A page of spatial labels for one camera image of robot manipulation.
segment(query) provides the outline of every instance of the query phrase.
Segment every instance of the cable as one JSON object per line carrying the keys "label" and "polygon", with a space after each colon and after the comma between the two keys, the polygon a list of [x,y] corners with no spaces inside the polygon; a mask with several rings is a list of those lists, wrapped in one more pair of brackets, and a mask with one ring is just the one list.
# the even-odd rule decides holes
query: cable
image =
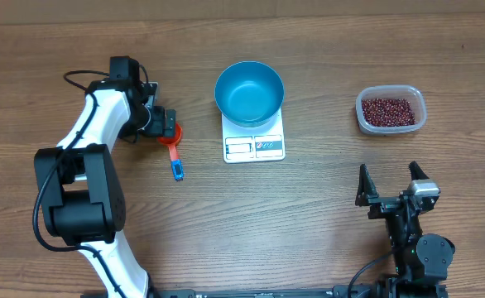
{"label": "cable", "polygon": [[[67,72],[63,75],[63,78],[66,80],[66,82],[72,84],[73,86],[75,86],[79,89],[82,89],[83,91],[87,90],[86,87],[84,87],[81,84],[74,82],[71,79],[68,79],[69,75],[76,75],[76,74],[96,74],[96,75],[107,75],[107,76],[109,75],[107,73],[104,73],[104,72],[101,72],[101,71],[94,71],[94,70],[74,70],[74,71],[69,71],[69,72]],[[57,157],[55,163],[51,167],[46,178],[44,179],[44,183],[42,184],[42,187],[38,191],[38,195],[36,196],[36,201],[35,201],[35,207],[33,208],[33,232],[35,234],[35,237],[36,237],[36,240],[38,241],[38,243],[42,247],[44,247],[44,248],[46,248],[46,249],[48,249],[52,252],[73,252],[73,251],[77,251],[77,250],[85,250],[85,251],[91,252],[94,255],[94,257],[96,257],[99,260],[99,263],[101,264],[101,267],[103,268],[104,272],[106,273],[107,278],[110,280],[110,283],[112,284],[114,290],[116,292],[118,292],[119,295],[122,298],[127,298],[125,296],[125,293],[123,293],[123,291],[121,290],[121,288],[117,284],[117,282],[113,279],[112,273],[108,269],[107,264],[103,260],[103,257],[101,257],[101,254],[99,253],[98,250],[96,250],[95,248],[89,247],[89,246],[84,246],[84,245],[75,245],[75,246],[69,246],[69,247],[63,247],[63,248],[54,247],[44,240],[44,238],[42,237],[42,235],[40,233],[40,229],[38,228],[38,212],[39,212],[40,207],[41,207],[41,202],[42,202],[42,198],[44,197],[44,193],[46,192],[47,186],[50,184],[51,177],[56,172],[57,168],[59,167],[59,164],[62,162],[62,160],[64,159],[66,154],[83,137],[83,134],[86,131],[86,129],[88,128],[88,125],[90,124],[90,122],[94,118],[95,112],[96,112],[97,107],[98,107],[97,98],[95,97],[95,95],[93,93],[89,93],[89,95],[94,100],[94,106],[92,107],[92,111],[90,112],[88,118],[86,119],[86,122],[83,124],[81,129],[76,133],[73,141],[62,151],[62,153],[60,153],[59,157]]]}
{"label": "cable", "polygon": [[353,288],[353,284],[358,279],[358,277],[363,274],[367,269],[371,268],[373,265],[377,265],[379,262],[382,262],[389,258],[394,253],[400,251],[402,248],[393,248],[390,252],[385,253],[384,255],[380,256],[379,258],[369,262],[366,266],[360,269],[355,276],[351,279],[348,286],[348,298],[351,298],[351,289]]}

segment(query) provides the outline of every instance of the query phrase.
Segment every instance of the blue bowl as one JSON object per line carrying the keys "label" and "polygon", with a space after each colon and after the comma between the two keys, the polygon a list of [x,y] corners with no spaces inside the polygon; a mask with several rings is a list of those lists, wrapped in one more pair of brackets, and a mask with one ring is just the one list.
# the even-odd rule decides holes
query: blue bowl
{"label": "blue bowl", "polygon": [[285,87],[270,66],[256,61],[228,67],[215,85],[218,109],[233,123],[256,127],[270,120],[281,108]]}

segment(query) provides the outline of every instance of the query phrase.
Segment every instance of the blue handle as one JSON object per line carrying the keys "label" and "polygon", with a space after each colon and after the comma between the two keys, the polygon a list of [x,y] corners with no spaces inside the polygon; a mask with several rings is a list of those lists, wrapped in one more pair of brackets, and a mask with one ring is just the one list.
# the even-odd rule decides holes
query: blue handle
{"label": "blue handle", "polygon": [[184,167],[182,166],[182,161],[179,159],[170,162],[170,167],[173,169],[173,176],[176,181],[182,181],[184,179]]}

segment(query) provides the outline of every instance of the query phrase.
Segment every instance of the wooden surface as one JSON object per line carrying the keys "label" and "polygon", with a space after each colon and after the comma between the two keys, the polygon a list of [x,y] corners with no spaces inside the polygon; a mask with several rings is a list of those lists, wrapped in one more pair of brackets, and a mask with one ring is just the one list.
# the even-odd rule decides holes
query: wooden surface
{"label": "wooden surface", "polygon": [[485,12],[485,0],[0,0],[0,25]]}
{"label": "wooden surface", "polygon": [[[111,55],[141,61],[184,128],[183,182],[152,140],[113,152],[127,238],[161,289],[347,283],[389,249],[383,221],[354,206],[358,167],[367,163],[379,192],[395,195],[416,160],[442,189],[422,228],[457,246],[451,297],[485,297],[485,14],[0,26],[0,297],[102,289],[80,254],[37,244],[32,159],[84,106],[62,74],[107,70]],[[214,83],[240,60],[263,61],[285,82],[284,161],[223,161]],[[380,84],[420,89],[426,125],[362,135],[355,98]],[[360,280],[383,270],[391,263]]]}

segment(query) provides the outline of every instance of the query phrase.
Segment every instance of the wooden table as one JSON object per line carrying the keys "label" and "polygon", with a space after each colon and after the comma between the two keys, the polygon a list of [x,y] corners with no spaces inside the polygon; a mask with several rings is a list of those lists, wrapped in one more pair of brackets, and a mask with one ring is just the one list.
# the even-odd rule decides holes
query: wooden table
{"label": "wooden table", "polygon": [[[103,288],[80,254],[36,242],[32,158],[62,139],[84,106],[62,74],[107,70],[112,55],[146,66],[161,84],[160,104],[175,108],[184,128],[180,183],[153,140],[113,151],[127,238],[161,289],[348,283],[389,249],[384,222],[354,206],[358,167],[367,163],[379,192],[395,195],[416,160],[442,189],[422,228],[457,246],[451,297],[485,296],[485,14],[450,14],[0,26],[0,297]],[[214,84],[240,60],[263,61],[285,82],[284,161],[223,161]],[[426,125],[362,135],[354,100],[380,84],[420,89]],[[385,270],[390,262],[360,280]]]}

